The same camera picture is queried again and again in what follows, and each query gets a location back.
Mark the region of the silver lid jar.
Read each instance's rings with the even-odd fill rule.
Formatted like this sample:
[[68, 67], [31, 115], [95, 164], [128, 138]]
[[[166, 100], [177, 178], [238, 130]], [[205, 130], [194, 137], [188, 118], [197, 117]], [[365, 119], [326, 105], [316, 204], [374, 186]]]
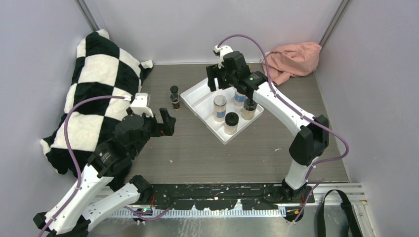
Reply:
[[216, 122], [223, 122], [226, 115], [227, 99], [224, 95], [216, 95], [213, 100], [213, 118]]
[[246, 95], [241, 94], [236, 90], [233, 97], [233, 103], [237, 107], [242, 107], [246, 98], [247, 98]]

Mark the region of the black cap jar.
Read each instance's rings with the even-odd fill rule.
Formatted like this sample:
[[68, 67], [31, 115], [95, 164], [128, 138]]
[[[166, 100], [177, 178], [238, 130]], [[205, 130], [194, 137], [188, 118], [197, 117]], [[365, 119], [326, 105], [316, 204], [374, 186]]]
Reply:
[[244, 100], [241, 116], [244, 120], [252, 120], [257, 109], [257, 103], [249, 98]]
[[224, 119], [224, 132], [228, 135], [233, 135], [237, 132], [239, 123], [239, 116], [235, 112], [229, 112]]

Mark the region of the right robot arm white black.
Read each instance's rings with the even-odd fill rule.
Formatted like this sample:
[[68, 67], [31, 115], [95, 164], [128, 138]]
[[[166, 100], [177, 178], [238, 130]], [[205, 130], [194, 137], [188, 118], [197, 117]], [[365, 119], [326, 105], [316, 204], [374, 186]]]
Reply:
[[206, 68], [210, 91], [235, 88], [267, 109], [294, 135], [289, 148], [293, 160], [280, 191], [284, 200], [296, 202], [306, 187], [309, 169], [329, 145], [328, 132], [323, 129], [329, 126], [328, 119], [306, 113], [270, 84], [264, 73], [251, 72], [239, 51], [227, 47], [213, 52], [219, 61]]

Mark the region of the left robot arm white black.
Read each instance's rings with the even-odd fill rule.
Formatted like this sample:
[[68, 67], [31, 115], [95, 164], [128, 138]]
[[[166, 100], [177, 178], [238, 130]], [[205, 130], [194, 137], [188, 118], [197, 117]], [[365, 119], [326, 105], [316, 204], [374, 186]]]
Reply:
[[112, 137], [96, 147], [71, 190], [50, 211], [34, 216], [37, 228], [49, 237], [85, 237], [118, 209], [135, 202], [147, 204], [153, 188], [143, 176], [122, 182], [150, 138], [174, 134], [176, 118], [165, 108], [160, 113], [161, 123], [145, 114], [125, 116]]

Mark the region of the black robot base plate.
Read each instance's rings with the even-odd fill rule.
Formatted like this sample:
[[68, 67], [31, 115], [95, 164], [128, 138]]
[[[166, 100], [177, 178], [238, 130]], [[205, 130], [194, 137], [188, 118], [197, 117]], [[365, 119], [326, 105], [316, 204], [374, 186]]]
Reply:
[[272, 210], [279, 204], [301, 205], [309, 196], [311, 187], [305, 187], [298, 198], [285, 197], [281, 184], [277, 183], [212, 183], [212, 184], [153, 184], [135, 204], [153, 205], [159, 209], [197, 210], [208, 208], [231, 210], [241, 206], [243, 210]]

